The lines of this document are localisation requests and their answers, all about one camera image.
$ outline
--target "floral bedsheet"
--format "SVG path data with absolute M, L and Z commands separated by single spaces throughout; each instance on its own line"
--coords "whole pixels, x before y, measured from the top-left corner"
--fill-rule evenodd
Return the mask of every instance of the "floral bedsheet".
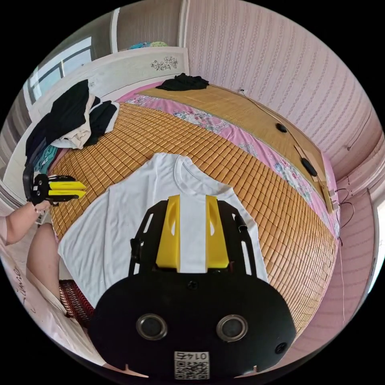
M 258 140 L 242 128 L 235 126 L 217 116 L 211 115 L 206 111 L 202 111 L 173 100 L 139 94 L 133 95 L 133 93 L 130 93 L 127 95 L 127 98 L 120 98 L 119 102 L 136 104 L 170 113 L 180 119 L 222 136 L 252 156 L 255 156 L 259 161 L 264 163 L 267 167 L 272 169 L 281 178 L 288 182 L 306 200 L 309 206 L 329 228 L 335 238 L 338 239 L 339 212 L 329 214 L 323 197 L 320 197 L 318 192 L 296 167 L 294 167 L 267 144 Z M 331 164 L 324 155 L 323 161 L 328 188 L 329 190 L 336 189 L 336 181 Z

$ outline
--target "cable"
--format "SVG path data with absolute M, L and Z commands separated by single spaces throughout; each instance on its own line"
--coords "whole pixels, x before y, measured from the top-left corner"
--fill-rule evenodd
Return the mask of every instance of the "cable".
M 338 189 L 336 190 L 336 193 L 339 192 L 339 191 L 341 191 L 341 190 L 345 190 L 345 191 L 348 192 L 347 196 L 346 196 L 346 197 L 343 199 L 343 201 L 341 202 L 341 203 L 344 203 L 344 202 L 347 200 L 348 196 L 350 195 L 350 191 L 349 191 L 347 188 L 338 188 Z
M 354 143 L 358 140 L 358 138 L 359 138 L 360 135 L 362 134 L 362 131 L 364 130 L 364 128 L 365 128 L 365 126 L 366 126 L 366 123 L 369 121 L 370 115 L 372 114 L 372 110 L 373 110 L 373 106 L 370 107 L 369 116 L 368 116 L 368 118 L 366 119 L 365 124 L 362 126 L 360 133 L 358 134 L 358 136 L 356 137 L 356 139 L 354 140 L 354 142 L 353 142 L 350 146 L 346 147 L 346 149 L 347 149 L 348 151 L 350 151 L 350 149 L 353 147 Z
M 273 114 L 271 114 L 269 111 L 266 111 L 264 108 L 262 108 L 260 105 L 258 105 L 253 99 L 250 99 L 248 96 L 245 95 L 244 93 L 244 90 L 241 88 L 239 90 L 239 92 L 241 93 L 241 96 L 245 97 L 247 100 L 249 100 L 251 103 L 253 103 L 255 106 L 257 106 L 261 111 L 265 112 L 266 114 L 270 115 L 272 118 L 274 118 L 278 123 L 280 123 L 281 125 L 283 125 L 287 132 L 290 134 L 290 136 L 294 139 L 294 141 L 296 142 L 297 146 L 301 149 L 301 151 L 303 152 L 306 160 L 312 164 L 310 162 L 310 160 L 308 159 L 308 157 L 306 156 L 306 152 L 305 150 L 302 148 L 302 146 L 300 145 L 300 143 L 298 142 L 298 140 L 296 139 L 296 137 L 290 132 L 290 130 L 287 128 L 287 126 L 285 124 L 282 123 L 282 121 L 280 119 L 278 119 L 276 116 L 274 116 Z M 321 181 L 320 177 L 318 176 L 318 173 L 317 173 L 317 176 L 316 178 L 318 179 L 318 182 L 319 184 L 321 185 L 321 188 L 325 188 L 326 186 L 323 184 L 323 182 Z
M 342 202 L 341 204 L 340 204 L 340 207 L 342 206 L 342 205 L 351 205 L 352 206 L 352 208 L 353 208 L 353 212 L 352 212 L 352 215 L 351 215 L 351 217 L 349 218 L 349 220 L 340 228 L 340 231 L 352 220 L 352 218 L 353 218 L 353 215 L 354 215 L 354 205 L 351 203 L 351 202 Z
M 341 280 L 342 280 L 342 326 L 345 325 L 345 284 L 344 284 L 344 275 L 342 273 L 342 251 L 340 249 L 340 262 L 341 262 Z

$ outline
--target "pile of clothes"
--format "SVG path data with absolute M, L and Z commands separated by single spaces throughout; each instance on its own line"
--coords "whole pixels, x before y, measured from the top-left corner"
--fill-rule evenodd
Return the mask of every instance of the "pile of clothes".
M 161 85 L 155 87 L 166 91 L 188 91 L 191 89 L 206 89 L 209 82 L 200 76 L 188 76 L 184 72 L 173 79 L 165 80 Z
M 143 43 L 133 44 L 130 48 L 127 49 L 137 49 L 137 48 L 146 48 L 146 47 L 168 47 L 168 45 L 163 41 L 145 41 Z
M 54 101 L 27 138 L 26 165 L 32 163 L 35 172 L 46 174 L 60 149 L 81 150 L 111 132 L 118 112 L 118 103 L 101 102 L 90 94 L 88 79 L 78 82 Z

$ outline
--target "robot camera lens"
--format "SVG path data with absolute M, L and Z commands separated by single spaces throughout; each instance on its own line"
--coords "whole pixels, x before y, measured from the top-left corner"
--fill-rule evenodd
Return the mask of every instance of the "robot camera lens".
M 156 314 L 145 314 L 136 322 L 136 330 L 146 340 L 160 340 L 167 334 L 167 324 Z
M 217 324 L 218 337 L 226 342 L 240 340 L 245 336 L 247 330 L 246 320 L 234 314 L 223 317 Z

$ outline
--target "bamboo sleeping mat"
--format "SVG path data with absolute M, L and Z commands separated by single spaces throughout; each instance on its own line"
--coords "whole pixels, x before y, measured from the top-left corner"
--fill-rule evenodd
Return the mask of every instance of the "bamboo sleeping mat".
M 165 112 L 121 104 L 112 132 L 58 162 L 53 174 L 74 176 L 87 186 L 83 198 L 51 209 L 58 238 L 108 186 L 128 177 L 155 152 L 189 156 L 203 172 L 233 187 L 258 224 L 270 283 L 287 301 L 300 333 L 316 312 L 333 270 L 332 234 L 296 190 L 258 159 Z
M 313 185 L 320 196 L 323 197 L 318 181 L 313 181 L 312 177 L 302 165 L 300 156 L 294 147 L 296 145 L 294 139 L 288 133 L 282 134 L 279 132 L 275 127 L 277 121 L 242 95 L 216 86 L 182 92 L 151 88 L 141 91 L 140 94 L 171 99 L 179 103 L 187 104 L 243 128 L 292 163 L 309 183 Z M 258 103 L 258 105 L 284 123 L 296 137 L 301 147 L 312 154 L 320 170 L 325 175 L 321 151 L 315 144 L 288 120 L 264 105 L 260 103 Z

